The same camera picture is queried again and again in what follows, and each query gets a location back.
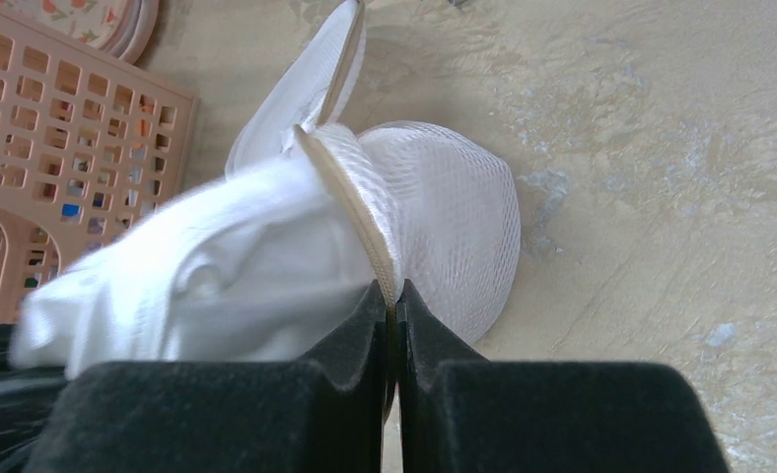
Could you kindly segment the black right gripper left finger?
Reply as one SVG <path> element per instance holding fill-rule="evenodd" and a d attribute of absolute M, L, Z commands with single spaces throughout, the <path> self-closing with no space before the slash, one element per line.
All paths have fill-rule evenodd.
<path fill-rule="evenodd" d="M 113 362 L 58 397 L 30 472 L 377 472 L 386 305 L 364 291 L 288 362 Z"/>

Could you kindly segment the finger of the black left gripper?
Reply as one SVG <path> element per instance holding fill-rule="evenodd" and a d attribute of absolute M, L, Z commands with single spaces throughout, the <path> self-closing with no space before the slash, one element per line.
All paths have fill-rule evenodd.
<path fill-rule="evenodd" d="M 7 352 L 12 329 L 0 324 L 0 472 L 22 471 L 67 384 L 60 368 L 10 368 Z"/>

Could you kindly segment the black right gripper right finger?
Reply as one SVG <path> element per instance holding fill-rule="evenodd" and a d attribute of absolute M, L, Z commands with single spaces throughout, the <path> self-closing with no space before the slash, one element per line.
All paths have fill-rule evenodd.
<path fill-rule="evenodd" d="M 691 385 L 632 362 L 494 362 L 411 283 L 397 303 L 407 472 L 725 472 Z"/>

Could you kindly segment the white satin bra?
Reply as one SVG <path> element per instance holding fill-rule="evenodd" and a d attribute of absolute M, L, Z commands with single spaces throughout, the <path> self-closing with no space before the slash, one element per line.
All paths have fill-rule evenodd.
<path fill-rule="evenodd" d="M 189 191 L 24 300 L 19 369 L 285 361 L 338 326 L 374 271 L 303 155 Z"/>

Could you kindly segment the white mesh laundry bag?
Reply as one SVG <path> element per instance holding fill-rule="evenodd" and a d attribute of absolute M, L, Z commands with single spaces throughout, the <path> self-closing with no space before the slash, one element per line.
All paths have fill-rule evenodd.
<path fill-rule="evenodd" d="M 515 279 L 521 215 L 509 166 L 456 131 L 393 121 L 354 133 L 338 120 L 366 45 L 365 5 L 344 1 L 245 125 L 233 178 L 305 145 L 348 213 L 386 299 L 414 284 L 466 343 L 502 313 Z"/>

